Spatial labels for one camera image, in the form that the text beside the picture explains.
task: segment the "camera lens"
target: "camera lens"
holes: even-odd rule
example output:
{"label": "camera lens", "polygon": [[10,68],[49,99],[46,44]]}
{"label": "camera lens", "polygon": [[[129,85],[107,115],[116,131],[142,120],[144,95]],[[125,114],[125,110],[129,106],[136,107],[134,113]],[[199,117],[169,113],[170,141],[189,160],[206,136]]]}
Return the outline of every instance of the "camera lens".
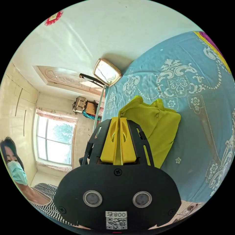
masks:
{"label": "camera lens", "polygon": [[90,207],[97,207],[102,203],[102,196],[97,191],[89,190],[84,193],[83,201]]}
{"label": "camera lens", "polygon": [[152,196],[150,193],[141,191],[134,195],[133,204],[138,208],[147,207],[152,202]]}

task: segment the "face mask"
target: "face mask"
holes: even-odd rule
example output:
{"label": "face mask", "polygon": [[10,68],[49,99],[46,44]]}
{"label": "face mask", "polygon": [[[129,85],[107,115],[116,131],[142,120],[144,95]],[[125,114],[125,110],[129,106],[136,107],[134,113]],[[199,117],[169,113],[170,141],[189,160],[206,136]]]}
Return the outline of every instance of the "face mask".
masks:
{"label": "face mask", "polygon": [[18,162],[10,161],[7,164],[7,167],[15,182],[17,182],[18,184],[28,185],[27,176]]}

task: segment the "qr code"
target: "qr code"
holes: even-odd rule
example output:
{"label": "qr code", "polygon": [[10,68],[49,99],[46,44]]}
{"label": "qr code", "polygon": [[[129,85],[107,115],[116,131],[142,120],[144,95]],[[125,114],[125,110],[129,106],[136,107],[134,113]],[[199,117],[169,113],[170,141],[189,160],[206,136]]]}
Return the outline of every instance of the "qr code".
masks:
{"label": "qr code", "polygon": [[107,229],[127,229],[127,218],[106,218]]}

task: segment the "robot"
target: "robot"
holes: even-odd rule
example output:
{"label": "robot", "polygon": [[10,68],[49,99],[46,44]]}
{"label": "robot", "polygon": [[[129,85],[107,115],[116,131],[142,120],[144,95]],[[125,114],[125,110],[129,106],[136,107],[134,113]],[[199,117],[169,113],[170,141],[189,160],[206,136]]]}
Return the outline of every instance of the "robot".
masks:
{"label": "robot", "polygon": [[79,160],[54,198],[74,225],[111,234],[144,231],[168,223],[181,205],[175,182],[154,167],[148,140],[131,120],[99,123]]}

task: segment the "sticker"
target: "sticker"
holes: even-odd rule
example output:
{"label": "sticker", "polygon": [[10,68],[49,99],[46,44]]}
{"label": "sticker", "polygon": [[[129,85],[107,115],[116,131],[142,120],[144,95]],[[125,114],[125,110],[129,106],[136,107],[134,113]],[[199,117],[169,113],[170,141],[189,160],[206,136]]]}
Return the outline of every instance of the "sticker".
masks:
{"label": "sticker", "polygon": [[106,229],[127,229],[127,211],[106,211]]}
{"label": "sticker", "polygon": [[52,15],[45,21],[45,26],[54,24],[63,14],[63,11],[59,11],[56,14]]}

